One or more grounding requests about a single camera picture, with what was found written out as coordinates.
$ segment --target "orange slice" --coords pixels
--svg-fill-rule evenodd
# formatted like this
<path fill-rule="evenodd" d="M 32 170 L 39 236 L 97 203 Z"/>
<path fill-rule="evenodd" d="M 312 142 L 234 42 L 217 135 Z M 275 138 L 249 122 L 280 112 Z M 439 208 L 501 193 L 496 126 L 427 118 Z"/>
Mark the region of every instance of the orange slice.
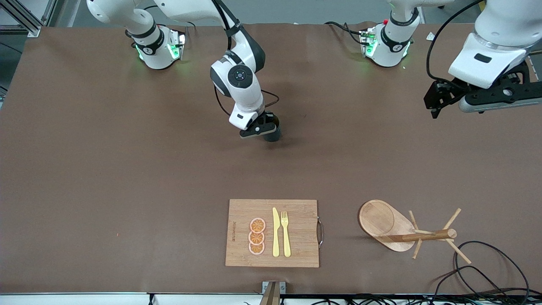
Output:
<path fill-rule="evenodd" d="M 263 233 L 254 233 L 252 231 L 248 233 L 248 241 L 255 246 L 261 245 L 265 238 Z"/>
<path fill-rule="evenodd" d="M 266 222 L 257 217 L 250 222 L 250 230 L 254 233 L 261 233 L 266 229 Z"/>
<path fill-rule="evenodd" d="M 265 244 L 261 244 L 261 245 L 248 244 L 248 251 L 250 251 L 250 253 L 254 255 L 262 254 L 265 249 L 266 249 Z"/>

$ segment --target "wooden cutting board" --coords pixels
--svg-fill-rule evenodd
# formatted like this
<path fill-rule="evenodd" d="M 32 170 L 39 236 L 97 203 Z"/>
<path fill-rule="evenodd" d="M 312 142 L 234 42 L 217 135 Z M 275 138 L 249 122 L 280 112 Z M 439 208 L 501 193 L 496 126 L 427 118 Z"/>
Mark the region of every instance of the wooden cutting board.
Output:
<path fill-rule="evenodd" d="M 280 255 L 273 257 L 273 207 L 288 212 L 288 235 L 292 255 L 284 256 L 283 228 L 279 228 Z M 250 222 L 266 222 L 265 250 L 260 255 L 249 251 Z M 318 268 L 320 256 L 317 238 L 318 207 L 316 200 L 231 199 L 228 216 L 226 266 Z"/>

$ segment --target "white robot link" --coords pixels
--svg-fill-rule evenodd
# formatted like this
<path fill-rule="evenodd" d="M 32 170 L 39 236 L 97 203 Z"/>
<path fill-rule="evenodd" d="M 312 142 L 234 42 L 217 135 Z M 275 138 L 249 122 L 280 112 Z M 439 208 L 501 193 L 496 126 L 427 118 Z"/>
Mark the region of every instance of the white robot link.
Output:
<path fill-rule="evenodd" d="M 152 15 L 136 7 L 143 0 L 87 0 L 92 15 L 101 22 L 119 24 L 134 39 L 140 58 L 152 69 L 165 69 L 180 58 L 184 36 L 166 26 L 158 26 Z M 228 37 L 228 49 L 211 66 L 211 80 L 223 95 L 233 98 L 229 121 L 241 129 L 241 138 L 263 136 L 269 142 L 280 138 L 277 116 L 265 110 L 256 77 L 266 55 L 243 24 L 221 0 L 154 0 L 170 19 L 179 22 L 215 19 Z M 232 39 L 235 47 L 231 48 Z"/>
<path fill-rule="evenodd" d="M 389 20 L 361 33 L 362 53 L 377 65 L 393 67 L 407 55 L 412 34 L 420 24 L 417 7 L 436 7 L 453 0 L 386 0 Z"/>
<path fill-rule="evenodd" d="M 531 82 L 525 59 L 542 38 L 540 0 L 487 0 L 463 49 L 448 73 L 436 81 L 424 101 L 433 118 L 459 101 L 463 112 L 537 105 L 542 83 Z"/>

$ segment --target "table surface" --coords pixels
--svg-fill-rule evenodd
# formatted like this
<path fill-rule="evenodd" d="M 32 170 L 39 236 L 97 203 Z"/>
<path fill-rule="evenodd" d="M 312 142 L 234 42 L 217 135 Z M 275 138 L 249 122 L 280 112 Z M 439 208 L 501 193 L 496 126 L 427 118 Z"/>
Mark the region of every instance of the table surface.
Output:
<path fill-rule="evenodd" d="M 267 51 L 262 88 L 281 97 L 276 143 L 239 139 L 216 103 L 220 28 L 191 29 L 184 61 L 164 71 L 122 29 L 42 29 L 0 112 L 0 291 L 252 293 L 283 280 L 290 293 L 434 292 L 451 248 L 425 242 L 413 260 L 383 247 L 358 224 L 371 199 L 413 210 L 422 230 L 461 207 L 456 243 L 501 248 L 540 289 L 542 107 L 452 106 L 433 120 L 423 96 L 436 28 L 420 26 L 409 55 L 381 68 L 329 26 L 247 26 Z M 471 29 L 443 32 L 435 75 Z M 317 199 L 321 267 L 226 267 L 230 198 Z M 499 286 L 523 285 L 494 252 L 464 252 Z M 453 278 L 441 292 L 468 291 Z"/>

